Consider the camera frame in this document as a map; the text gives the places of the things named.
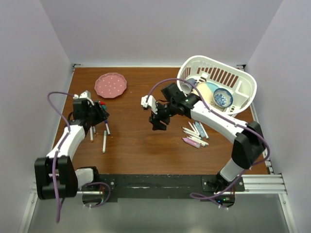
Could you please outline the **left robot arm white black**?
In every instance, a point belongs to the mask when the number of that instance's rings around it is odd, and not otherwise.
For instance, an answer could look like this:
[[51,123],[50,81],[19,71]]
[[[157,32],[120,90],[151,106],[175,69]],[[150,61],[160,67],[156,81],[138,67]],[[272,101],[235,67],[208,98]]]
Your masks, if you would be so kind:
[[71,115],[73,119],[68,120],[69,126],[64,128],[56,146],[45,158],[35,161],[36,187],[41,200],[54,199],[55,188],[58,188],[59,198],[71,198],[82,186],[89,190],[100,187],[101,179],[96,167],[75,170],[72,159],[89,129],[107,120],[109,113],[99,101],[91,104],[88,99],[82,98],[73,101]]

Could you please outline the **mint cap acrylic marker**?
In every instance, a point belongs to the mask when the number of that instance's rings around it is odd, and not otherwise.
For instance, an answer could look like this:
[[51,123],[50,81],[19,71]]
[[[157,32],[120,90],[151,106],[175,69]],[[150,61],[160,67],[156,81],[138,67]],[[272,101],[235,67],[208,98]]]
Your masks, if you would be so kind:
[[102,148],[102,152],[105,153],[106,151],[106,140],[107,140],[107,131],[104,130],[104,135],[103,135],[103,148]]

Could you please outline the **red clear pen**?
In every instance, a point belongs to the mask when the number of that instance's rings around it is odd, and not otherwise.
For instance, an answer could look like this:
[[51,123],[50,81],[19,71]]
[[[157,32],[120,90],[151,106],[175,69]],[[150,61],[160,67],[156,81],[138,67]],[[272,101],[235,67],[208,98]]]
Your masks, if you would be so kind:
[[97,131],[96,131],[96,127],[95,127],[95,126],[93,126],[93,131],[94,131],[94,135],[97,136],[98,134],[97,134]]

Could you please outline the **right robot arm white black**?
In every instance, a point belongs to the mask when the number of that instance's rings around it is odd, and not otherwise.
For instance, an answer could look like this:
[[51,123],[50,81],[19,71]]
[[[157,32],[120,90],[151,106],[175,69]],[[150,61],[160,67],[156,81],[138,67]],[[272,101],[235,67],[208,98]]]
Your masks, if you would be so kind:
[[152,111],[149,122],[154,131],[166,130],[170,118],[180,115],[211,127],[233,144],[230,160],[211,182],[219,190],[231,188],[244,171],[258,164],[257,159],[264,151],[269,151],[256,121],[246,123],[213,110],[199,92],[185,95],[175,83],[161,92],[167,101],[165,104],[160,104],[151,93],[141,98],[143,109]]

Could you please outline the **purple pink highlighter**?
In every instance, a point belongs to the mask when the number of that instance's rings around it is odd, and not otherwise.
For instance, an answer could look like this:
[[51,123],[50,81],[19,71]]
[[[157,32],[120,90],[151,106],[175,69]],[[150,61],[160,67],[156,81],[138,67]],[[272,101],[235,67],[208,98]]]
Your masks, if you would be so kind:
[[195,148],[200,148],[200,146],[201,146],[200,143],[197,143],[197,142],[195,142],[195,141],[193,141],[193,140],[191,140],[190,138],[187,138],[187,137],[183,137],[182,140],[185,143],[187,143],[187,144],[189,144],[189,145],[191,145],[191,146],[193,146]]

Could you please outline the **black cap marker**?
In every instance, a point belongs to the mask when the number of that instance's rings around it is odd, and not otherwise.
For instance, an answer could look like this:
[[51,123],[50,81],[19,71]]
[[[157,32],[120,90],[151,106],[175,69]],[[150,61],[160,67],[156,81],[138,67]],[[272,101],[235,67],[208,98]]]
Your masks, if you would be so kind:
[[202,128],[202,130],[203,130],[203,132],[204,132],[204,134],[205,134],[206,139],[209,139],[209,135],[207,134],[207,132],[206,132],[206,130],[205,130],[203,124],[200,123],[200,125],[201,125],[201,128]]

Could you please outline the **light blue highlighter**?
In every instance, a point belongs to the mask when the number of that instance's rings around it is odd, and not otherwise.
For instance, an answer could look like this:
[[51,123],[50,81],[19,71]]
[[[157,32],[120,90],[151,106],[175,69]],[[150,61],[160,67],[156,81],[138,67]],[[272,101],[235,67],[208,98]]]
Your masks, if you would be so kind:
[[198,130],[198,132],[199,132],[201,137],[205,137],[206,136],[204,130],[202,129],[201,125],[198,122],[195,122],[195,127]]

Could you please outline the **peach cap acrylic marker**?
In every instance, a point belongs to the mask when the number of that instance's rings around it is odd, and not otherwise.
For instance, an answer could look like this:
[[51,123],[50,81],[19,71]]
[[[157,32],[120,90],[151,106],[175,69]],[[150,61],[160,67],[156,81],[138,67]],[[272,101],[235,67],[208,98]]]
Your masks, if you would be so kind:
[[200,135],[197,134],[196,132],[193,132],[193,131],[188,131],[188,130],[183,130],[183,132],[185,132],[186,134],[190,135],[190,136],[193,136],[193,137],[196,137],[196,138],[199,138],[201,139]]

